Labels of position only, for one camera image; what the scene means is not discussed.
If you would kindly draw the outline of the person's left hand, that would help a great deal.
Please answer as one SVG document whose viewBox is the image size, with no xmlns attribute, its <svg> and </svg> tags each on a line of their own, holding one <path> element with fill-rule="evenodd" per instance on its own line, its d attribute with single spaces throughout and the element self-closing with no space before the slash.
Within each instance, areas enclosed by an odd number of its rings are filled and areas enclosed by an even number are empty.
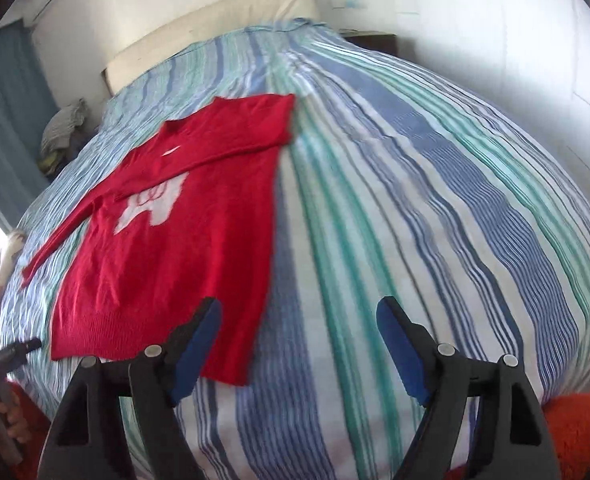
<svg viewBox="0 0 590 480">
<path fill-rule="evenodd" d="M 4 432 L 9 439 L 16 441 L 18 444 L 26 444 L 31 440 L 28 420 L 25 418 L 16 392 L 10 390 L 10 395 L 12 396 L 10 405 L 6 405 L 0 401 L 0 419 L 4 425 Z M 2 436 L 2 431 L 0 430 L 0 447 L 4 443 L 5 438 Z"/>
</svg>

